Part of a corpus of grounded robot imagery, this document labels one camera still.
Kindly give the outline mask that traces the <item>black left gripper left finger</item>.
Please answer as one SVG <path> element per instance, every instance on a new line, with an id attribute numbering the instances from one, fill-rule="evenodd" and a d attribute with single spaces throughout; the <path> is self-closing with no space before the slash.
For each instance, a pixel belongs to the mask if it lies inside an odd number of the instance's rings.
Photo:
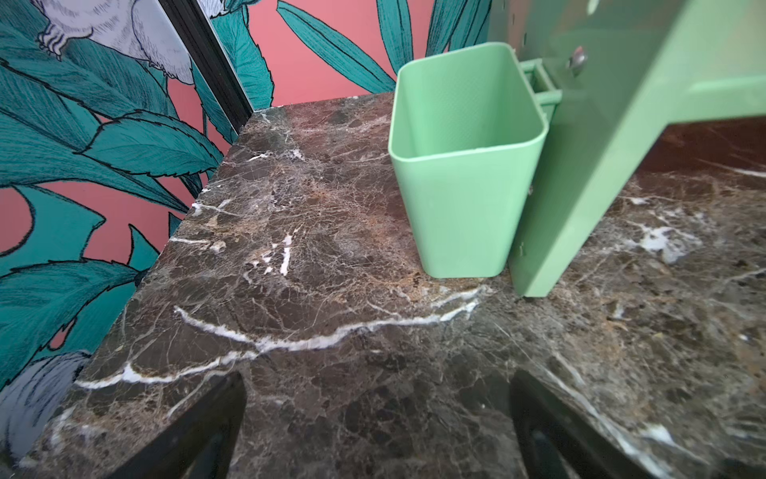
<path id="1" fill-rule="evenodd" d="M 243 377 L 226 375 L 112 478 L 225 478 L 247 406 Z"/>

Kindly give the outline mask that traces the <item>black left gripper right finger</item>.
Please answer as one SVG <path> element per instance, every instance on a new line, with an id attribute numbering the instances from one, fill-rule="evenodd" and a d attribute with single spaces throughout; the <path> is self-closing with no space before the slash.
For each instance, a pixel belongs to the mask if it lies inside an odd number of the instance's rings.
<path id="1" fill-rule="evenodd" d="M 510 383 L 510 413 L 527 476 L 650 478 L 528 371 Z"/>

